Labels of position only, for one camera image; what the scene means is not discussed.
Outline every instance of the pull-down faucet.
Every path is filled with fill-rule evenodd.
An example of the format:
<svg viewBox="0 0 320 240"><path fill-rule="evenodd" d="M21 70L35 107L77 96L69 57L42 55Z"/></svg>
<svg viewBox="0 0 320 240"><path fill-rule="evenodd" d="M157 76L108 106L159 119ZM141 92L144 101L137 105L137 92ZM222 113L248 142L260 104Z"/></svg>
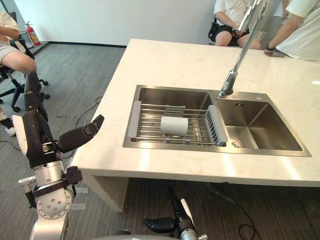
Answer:
<svg viewBox="0 0 320 240"><path fill-rule="evenodd" d="M236 81L236 77L238 75L238 68L240 67L244 57L247 54L249 46L250 46L251 42L253 41L253 39L259 29L259 26L265 16L266 12L267 12L268 6L269 6L269 0L254 0L254 3L249 7L246 14L244 15L242 22L238 28L239 31L243 31L243 32L245 32L248 29L249 23L251 22L253 15L257 12L257 9L259 9L259 8L261 9L258 14L258 17L255 21L253 29L249 35L248 41L244 45L242 52L240 53L233 69L229 71L228 76L226 77L226 79L222 85L222 88L221 88L220 92L218 93L218 96L220 98L225 98L226 96L231 95L234 92L233 87L234 87L234 84Z"/></svg>

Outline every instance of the office chair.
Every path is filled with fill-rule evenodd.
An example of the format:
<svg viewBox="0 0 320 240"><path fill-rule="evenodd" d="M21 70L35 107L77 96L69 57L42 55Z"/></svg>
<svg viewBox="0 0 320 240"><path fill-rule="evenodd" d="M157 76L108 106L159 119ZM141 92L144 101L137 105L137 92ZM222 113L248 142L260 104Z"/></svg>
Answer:
<svg viewBox="0 0 320 240"><path fill-rule="evenodd" d="M9 15L17 22L16 12L11 12L11 13L9 13ZM30 58L35 59L35 56L28 49L28 47L26 45L26 41L22 38L22 35L19 35L18 39L10 39L9 44L12 47L24 52ZM0 75L1 75L2 79L10 78L11 82L14 85L14 88L12 88L12 89L4 92L4 93L1 93L0 94L0 98L4 97L4 96L7 96L7 95L10 95L10 94L13 94L11 107L12 107L13 111L17 113L21 109L20 109L20 107L15 106L15 104L16 104L20 94L25 92L25 85L18 83L17 80L15 80L12 77L12 75L11 75L12 72L13 72L13 70L11 68L7 67L7 66L1 66L0 67ZM49 84L47 81L44 81L43 79L40 79L39 82L42 82L42 84L45 85L45 86ZM42 97L44 99L49 99L50 95L42 93Z"/></svg>
<svg viewBox="0 0 320 240"><path fill-rule="evenodd" d="M213 42L209 42L209 45L215 45L216 44L216 38L213 37L213 33L212 33L212 30L214 29L215 25L217 24L217 18L215 17L214 18L214 22L212 22L212 25L211 25L211 29L208 33L208 38ZM235 41L234 39L232 39L229 44L228 44L228 47L240 47L237 43L237 41Z"/></svg>

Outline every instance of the double sink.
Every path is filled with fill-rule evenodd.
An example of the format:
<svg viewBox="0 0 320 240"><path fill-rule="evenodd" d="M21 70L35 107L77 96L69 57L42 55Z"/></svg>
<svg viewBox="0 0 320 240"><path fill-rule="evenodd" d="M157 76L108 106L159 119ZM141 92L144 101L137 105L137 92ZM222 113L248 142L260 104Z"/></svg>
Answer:
<svg viewBox="0 0 320 240"><path fill-rule="evenodd" d="M194 110L207 110L210 105L216 105L222 116L228 138L224 146L137 141L128 137L132 110L123 146L218 153L311 156L266 94L234 92L227 98L217 98L218 92L217 90L138 85L133 102L141 101L143 105L185 106L186 109Z"/></svg>

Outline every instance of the sink drain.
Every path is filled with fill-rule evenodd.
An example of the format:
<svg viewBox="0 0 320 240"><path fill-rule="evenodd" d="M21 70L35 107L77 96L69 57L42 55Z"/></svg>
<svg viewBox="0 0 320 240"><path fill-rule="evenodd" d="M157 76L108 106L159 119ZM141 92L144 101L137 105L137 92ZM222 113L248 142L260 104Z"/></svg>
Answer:
<svg viewBox="0 0 320 240"><path fill-rule="evenodd" d="M241 142L238 139L230 137L230 140L231 140L231 144L232 144L233 147L238 148L238 149L242 149L243 148Z"/></svg>

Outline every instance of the phone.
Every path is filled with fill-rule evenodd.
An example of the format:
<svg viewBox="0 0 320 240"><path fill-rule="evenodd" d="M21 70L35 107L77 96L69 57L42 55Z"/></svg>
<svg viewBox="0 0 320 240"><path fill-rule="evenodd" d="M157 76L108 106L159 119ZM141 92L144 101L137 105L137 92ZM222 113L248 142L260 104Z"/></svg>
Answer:
<svg viewBox="0 0 320 240"><path fill-rule="evenodd" d="M263 52L268 57L284 58L285 54L280 51L264 51Z"/></svg>

